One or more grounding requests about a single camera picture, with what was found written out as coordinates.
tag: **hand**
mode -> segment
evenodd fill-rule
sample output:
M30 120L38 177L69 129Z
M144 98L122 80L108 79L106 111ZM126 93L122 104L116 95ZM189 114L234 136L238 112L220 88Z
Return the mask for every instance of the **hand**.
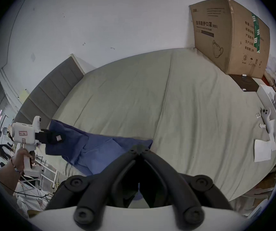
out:
M12 157L12 162L13 165L19 170L19 171L23 171L24 170L24 163L23 163L23 159L24 156L30 157L32 158L32 164L34 163L35 160L35 152L31 151L30 153L24 149L24 148L20 148L16 154Z

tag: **wrist bracelet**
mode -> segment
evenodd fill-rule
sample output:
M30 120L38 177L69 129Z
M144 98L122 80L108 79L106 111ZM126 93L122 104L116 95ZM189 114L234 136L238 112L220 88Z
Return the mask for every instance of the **wrist bracelet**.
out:
M11 163L12 163L12 165L13 165L13 167L14 167L14 170L22 175L22 171L19 171L19 170L16 168L16 166L13 164L12 157L11 157Z

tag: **gray headboard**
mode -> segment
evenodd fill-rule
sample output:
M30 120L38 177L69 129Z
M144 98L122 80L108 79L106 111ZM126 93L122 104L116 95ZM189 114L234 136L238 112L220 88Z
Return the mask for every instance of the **gray headboard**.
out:
M52 70L30 93L13 122L32 124L35 116L41 117L41 129L47 128L57 109L82 79L84 73L72 56Z

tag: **green tape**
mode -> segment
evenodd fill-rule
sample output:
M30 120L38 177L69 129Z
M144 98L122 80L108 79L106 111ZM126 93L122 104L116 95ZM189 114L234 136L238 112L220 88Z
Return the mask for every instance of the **green tape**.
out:
M254 38L254 47L257 48L257 53L260 53L260 30L258 17L252 13L254 28L255 28L255 38Z

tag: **plastic bag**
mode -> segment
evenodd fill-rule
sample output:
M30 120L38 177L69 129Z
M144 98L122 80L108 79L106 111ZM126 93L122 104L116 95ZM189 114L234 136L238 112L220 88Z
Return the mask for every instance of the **plastic bag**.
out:
M269 55L269 60L267 61L266 72L271 75L276 85L276 58L271 55Z

